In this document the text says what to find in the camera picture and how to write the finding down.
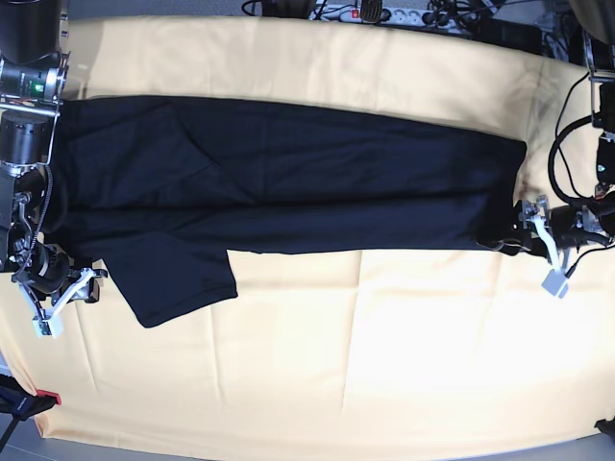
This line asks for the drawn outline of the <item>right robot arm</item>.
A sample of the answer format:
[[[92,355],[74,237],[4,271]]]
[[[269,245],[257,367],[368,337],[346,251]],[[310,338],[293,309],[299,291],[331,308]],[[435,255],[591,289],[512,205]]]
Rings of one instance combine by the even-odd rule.
[[[57,1],[1,5],[1,269],[32,303],[112,278],[144,324],[232,299],[228,254],[480,250],[524,142],[185,93],[60,98]]]

